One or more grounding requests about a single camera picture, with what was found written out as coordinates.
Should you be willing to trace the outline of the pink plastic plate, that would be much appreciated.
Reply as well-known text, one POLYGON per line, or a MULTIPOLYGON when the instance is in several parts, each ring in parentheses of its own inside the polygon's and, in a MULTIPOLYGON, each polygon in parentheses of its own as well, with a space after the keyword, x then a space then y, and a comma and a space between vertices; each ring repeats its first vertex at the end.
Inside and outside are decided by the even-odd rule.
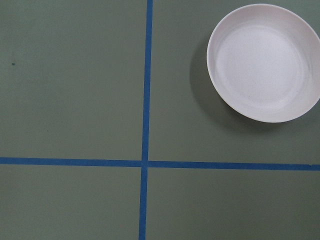
POLYGON ((256 121, 294 120, 320 99, 320 39, 283 7, 250 4, 227 14, 210 36, 206 62, 219 96, 256 121))

